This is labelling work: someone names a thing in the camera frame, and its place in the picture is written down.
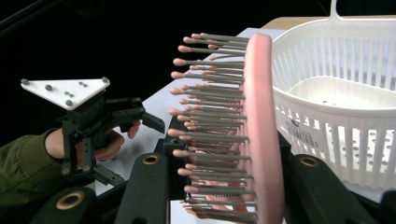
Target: person's hand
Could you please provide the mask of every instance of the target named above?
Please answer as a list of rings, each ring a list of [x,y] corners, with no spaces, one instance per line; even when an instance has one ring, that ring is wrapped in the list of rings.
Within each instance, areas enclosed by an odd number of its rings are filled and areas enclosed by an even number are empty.
[[[139,120],[134,121],[131,128],[128,130],[128,137],[134,138],[137,131],[139,130],[139,126],[141,122]],[[109,130],[105,134],[108,144],[102,148],[95,149],[95,157],[99,161],[107,161],[116,157],[116,155],[120,151],[121,145],[125,142],[123,136],[113,129]],[[62,134],[62,129],[58,129],[52,133],[50,133],[46,138],[46,149],[51,157],[55,159],[63,159],[64,158],[64,136]],[[78,151],[78,166],[81,165],[81,150],[82,144],[78,143],[76,145],[76,150]]]

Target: black background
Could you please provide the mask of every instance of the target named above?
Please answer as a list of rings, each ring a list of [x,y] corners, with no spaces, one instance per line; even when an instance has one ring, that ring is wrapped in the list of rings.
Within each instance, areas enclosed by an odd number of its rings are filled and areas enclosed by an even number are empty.
[[[25,91],[22,78],[108,77],[108,98],[144,100],[172,81],[170,73],[180,69],[173,66],[174,58],[194,57],[177,51],[185,35],[238,35],[277,17],[328,16],[330,8],[330,0],[109,0],[101,13],[85,14],[66,3],[0,37],[0,146],[23,134],[61,127],[56,119],[65,115],[59,106]],[[394,12],[394,0],[390,4]],[[365,7],[344,8],[346,14],[369,14]]]

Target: white triangular plate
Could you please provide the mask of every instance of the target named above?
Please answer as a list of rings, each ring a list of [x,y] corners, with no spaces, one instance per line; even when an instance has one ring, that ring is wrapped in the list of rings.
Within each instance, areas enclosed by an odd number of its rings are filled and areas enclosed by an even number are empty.
[[[110,85],[106,77],[97,79],[27,80],[21,86],[50,102],[74,110]]]

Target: green sleeve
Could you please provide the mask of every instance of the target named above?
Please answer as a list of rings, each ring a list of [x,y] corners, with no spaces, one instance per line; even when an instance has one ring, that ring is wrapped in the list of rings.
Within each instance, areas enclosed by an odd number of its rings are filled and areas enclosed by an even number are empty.
[[[0,147],[0,217],[8,208],[49,196],[63,184],[62,161],[45,148],[46,137],[55,130],[25,135]]]

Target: hairbrush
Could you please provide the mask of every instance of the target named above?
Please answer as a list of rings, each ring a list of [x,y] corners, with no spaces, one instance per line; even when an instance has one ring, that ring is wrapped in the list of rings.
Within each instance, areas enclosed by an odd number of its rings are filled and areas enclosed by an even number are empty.
[[[186,141],[174,156],[186,165],[177,170],[189,179],[184,187],[187,212],[198,218],[233,223],[281,223],[284,186],[271,71],[272,39],[256,33],[250,38],[192,34],[184,37],[182,53],[209,53],[203,60],[174,59],[187,72],[170,92],[181,96],[184,109],[169,114],[185,130],[168,134]],[[192,48],[204,45],[207,48]]]

